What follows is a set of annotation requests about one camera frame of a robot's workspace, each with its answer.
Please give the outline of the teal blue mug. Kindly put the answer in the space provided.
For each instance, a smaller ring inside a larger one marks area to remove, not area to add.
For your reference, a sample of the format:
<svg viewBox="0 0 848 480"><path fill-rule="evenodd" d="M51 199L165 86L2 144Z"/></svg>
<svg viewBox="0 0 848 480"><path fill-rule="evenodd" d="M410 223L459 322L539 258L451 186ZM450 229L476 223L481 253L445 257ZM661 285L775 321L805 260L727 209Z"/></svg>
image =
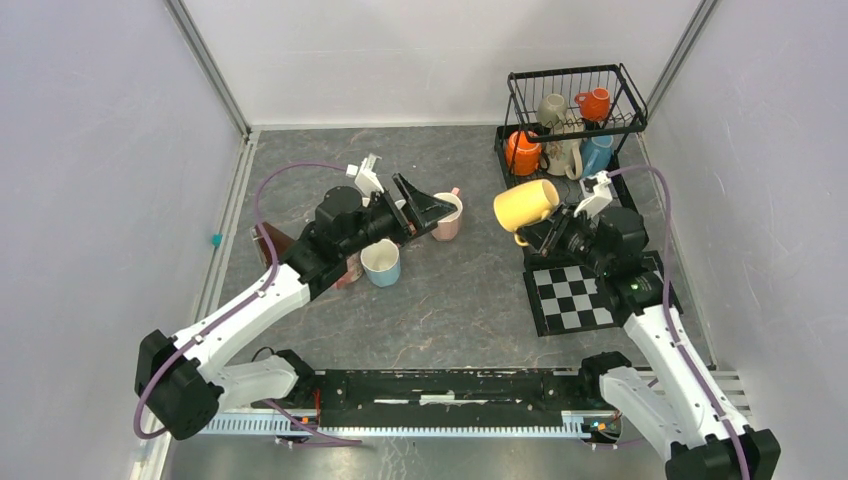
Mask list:
<svg viewBox="0 0 848 480"><path fill-rule="evenodd" d="M614 137L611 135L595 136L586 139L580 149L583 163L582 178L605 170L612 159Z"/></svg>

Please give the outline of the pink patterned mug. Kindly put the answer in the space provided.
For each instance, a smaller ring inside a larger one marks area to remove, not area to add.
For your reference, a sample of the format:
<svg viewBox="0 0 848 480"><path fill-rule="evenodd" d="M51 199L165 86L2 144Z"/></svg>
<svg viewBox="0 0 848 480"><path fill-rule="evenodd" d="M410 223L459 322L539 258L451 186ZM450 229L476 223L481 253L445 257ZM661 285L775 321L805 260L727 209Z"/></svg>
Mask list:
<svg viewBox="0 0 848 480"><path fill-rule="evenodd" d="M363 272L360 255L354 254L347 258L346 272L334 283L336 289L343 289L359 280Z"/></svg>

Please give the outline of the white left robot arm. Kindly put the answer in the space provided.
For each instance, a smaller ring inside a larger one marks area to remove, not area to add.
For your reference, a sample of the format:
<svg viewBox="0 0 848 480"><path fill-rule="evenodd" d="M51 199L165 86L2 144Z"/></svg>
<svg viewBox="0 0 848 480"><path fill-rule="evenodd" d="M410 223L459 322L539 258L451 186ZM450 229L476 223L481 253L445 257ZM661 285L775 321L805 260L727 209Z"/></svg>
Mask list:
<svg viewBox="0 0 848 480"><path fill-rule="evenodd" d="M304 307L347 271L347 260L382 240L405 245L452 215L452 203L418 190L402 175L392 177L403 197L397 206L377 188L362 201L351 186L328 190L313 221L250 287L206 318L166 335L156 329L140 342L134 380L139 397L134 416L149 410L161 432L185 440L220 411L264 400L306 405L313 379L283 354L260 362L231 364L236 353L284 316Z"/></svg>

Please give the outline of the light pink hexagonal mug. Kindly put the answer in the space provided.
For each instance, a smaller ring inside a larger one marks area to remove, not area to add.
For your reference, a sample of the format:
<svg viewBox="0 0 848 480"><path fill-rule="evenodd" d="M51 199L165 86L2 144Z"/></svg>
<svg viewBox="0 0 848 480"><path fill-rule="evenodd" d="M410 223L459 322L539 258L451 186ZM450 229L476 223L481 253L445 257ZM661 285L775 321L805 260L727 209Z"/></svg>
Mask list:
<svg viewBox="0 0 848 480"><path fill-rule="evenodd" d="M460 189L454 187L450 192L436 193L435 197L453 204L456 207L456 211L441 219L438 222L438 226L431 232L431 235L440 242L451 241L458 235L462 222L464 207L460 198Z"/></svg>

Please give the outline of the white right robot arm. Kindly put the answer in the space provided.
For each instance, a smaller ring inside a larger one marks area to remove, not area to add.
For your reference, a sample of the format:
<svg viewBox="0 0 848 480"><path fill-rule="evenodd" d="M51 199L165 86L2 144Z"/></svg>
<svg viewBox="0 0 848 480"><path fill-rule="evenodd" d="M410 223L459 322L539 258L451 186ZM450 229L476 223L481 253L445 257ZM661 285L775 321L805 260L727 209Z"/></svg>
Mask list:
<svg viewBox="0 0 848 480"><path fill-rule="evenodd" d="M580 400L621 411L664 462L668 479L770 479L781 455L769 429L757 430L700 360L670 300L670 286L645 264L644 220L624 207L597 219L561 205L516 228L538 253L567 253L596 276L606 309L648 361L661 394L619 352L582 361Z"/></svg>

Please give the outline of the yellow mug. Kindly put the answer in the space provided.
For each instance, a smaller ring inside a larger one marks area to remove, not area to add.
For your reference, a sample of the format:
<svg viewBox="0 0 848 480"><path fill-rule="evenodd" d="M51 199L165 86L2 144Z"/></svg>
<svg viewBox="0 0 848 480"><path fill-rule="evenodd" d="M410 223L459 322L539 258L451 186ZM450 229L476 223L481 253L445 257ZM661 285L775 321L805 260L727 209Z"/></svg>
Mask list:
<svg viewBox="0 0 848 480"><path fill-rule="evenodd" d="M550 180L537 179L496 195L493 210L500 226L513 234L515 243L526 247L529 243L518 229L547 219L559 204L556 186Z"/></svg>

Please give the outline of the light blue hexagonal mug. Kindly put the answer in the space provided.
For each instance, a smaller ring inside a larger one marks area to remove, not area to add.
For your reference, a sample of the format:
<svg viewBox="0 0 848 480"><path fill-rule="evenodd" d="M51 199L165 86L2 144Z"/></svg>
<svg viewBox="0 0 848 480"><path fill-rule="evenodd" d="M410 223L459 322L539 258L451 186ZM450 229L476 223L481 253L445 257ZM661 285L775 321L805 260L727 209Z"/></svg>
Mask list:
<svg viewBox="0 0 848 480"><path fill-rule="evenodd" d="M401 274L400 251L389 239L380 240L360 252L360 262L368 280L379 288L397 283Z"/></svg>

